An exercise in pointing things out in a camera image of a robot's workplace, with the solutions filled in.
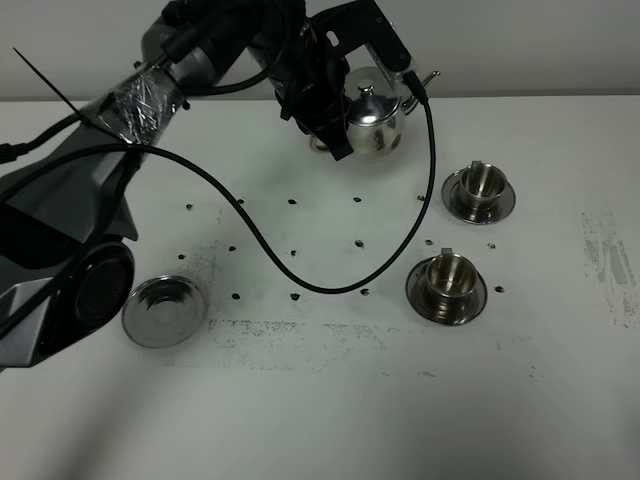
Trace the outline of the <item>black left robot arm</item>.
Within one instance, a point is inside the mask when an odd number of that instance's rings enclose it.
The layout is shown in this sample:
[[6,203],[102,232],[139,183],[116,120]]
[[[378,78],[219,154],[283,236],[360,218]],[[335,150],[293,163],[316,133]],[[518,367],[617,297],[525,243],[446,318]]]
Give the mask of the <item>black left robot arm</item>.
[[48,130],[69,136],[1,179],[1,364],[31,367],[96,332],[125,303],[137,230],[126,188],[190,98],[223,94],[241,53],[284,115],[335,157],[346,137],[343,56],[301,1],[172,1],[145,32],[143,62]]

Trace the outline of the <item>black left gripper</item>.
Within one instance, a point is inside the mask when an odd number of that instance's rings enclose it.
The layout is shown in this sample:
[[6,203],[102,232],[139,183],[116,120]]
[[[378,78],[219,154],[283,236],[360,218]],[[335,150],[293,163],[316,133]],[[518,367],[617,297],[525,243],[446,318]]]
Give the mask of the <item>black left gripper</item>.
[[248,46],[262,68],[274,64],[268,80],[280,116],[293,119],[305,134],[320,140],[335,160],[353,153],[347,137],[343,96],[344,67],[325,56],[303,1],[268,1],[261,30]]

